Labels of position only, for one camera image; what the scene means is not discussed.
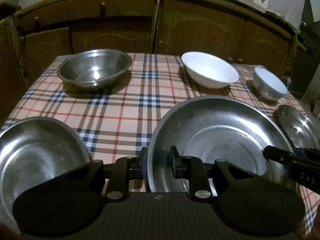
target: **table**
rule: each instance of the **table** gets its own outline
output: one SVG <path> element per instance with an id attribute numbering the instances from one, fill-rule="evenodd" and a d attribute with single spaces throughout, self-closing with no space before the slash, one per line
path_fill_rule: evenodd
<path id="1" fill-rule="evenodd" d="M 207 89 L 187 75 L 180 57 L 129 53 L 131 72 L 99 93 L 80 93 L 57 77 L 58 66 L 70 56 L 60 56 L 42 73 L 9 115 L 2 130 L 32 116 L 53 117 L 69 125 L 82 139 L 93 159 L 113 163 L 117 158 L 136 155 L 148 146 L 157 122 L 172 107 L 188 98 L 225 95 L 237 98 L 274 119 L 281 104 L 302 107 L 289 93 L 277 103 L 264 101 L 253 93 L 253 66 L 234 64 L 240 78 L 222 89 Z M 145 191 L 145 183 L 134 181 L 133 191 Z M 298 229 L 302 237 L 310 233 L 320 196 L 300 186 L 306 217 Z"/>

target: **small white bowl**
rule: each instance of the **small white bowl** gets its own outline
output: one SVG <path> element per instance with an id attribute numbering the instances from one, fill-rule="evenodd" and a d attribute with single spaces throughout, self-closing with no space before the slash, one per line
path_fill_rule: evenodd
<path id="1" fill-rule="evenodd" d="M 236 69 L 221 58 L 204 52 L 186 52 L 182 62 L 189 76 L 197 83 L 208 88 L 223 88 L 238 81 Z"/>
<path id="2" fill-rule="evenodd" d="M 254 68 L 252 81 L 257 91 L 268 100 L 278 100 L 288 93 L 282 81 L 263 66 Z"/>

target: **checkered pattern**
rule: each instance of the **checkered pattern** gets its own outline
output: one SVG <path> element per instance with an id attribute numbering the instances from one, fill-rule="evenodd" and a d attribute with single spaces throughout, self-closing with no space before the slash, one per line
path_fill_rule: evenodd
<path id="1" fill-rule="evenodd" d="M 273 118 L 281 104 L 302 107 L 291 94 L 277 103 L 265 101 L 254 93 L 253 66 L 237 65 L 240 78 L 230 86 L 212 90 L 196 84 L 187 75 L 179 57 L 129 54 L 130 72 L 124 73 L 112 88 L 99 94 L 81 93 L 62 85 L 56 70 L 69 56 L 58 57 L 32 85 L 12 111 L 3 129 L 31 116 L 61 120 L 76 131 L 94 159 L 113 163 L 117 158 L 136 155 L 148 146 L 160 119 L 175 105 L 202 95 L 225 95 L 242 100 Z M 144 184 L 131 182 L 134 191 Z M 300 187 L 306 204 L 306 217 L 298 232 L 307 237 L 313 224 L 320 196 Z"/>

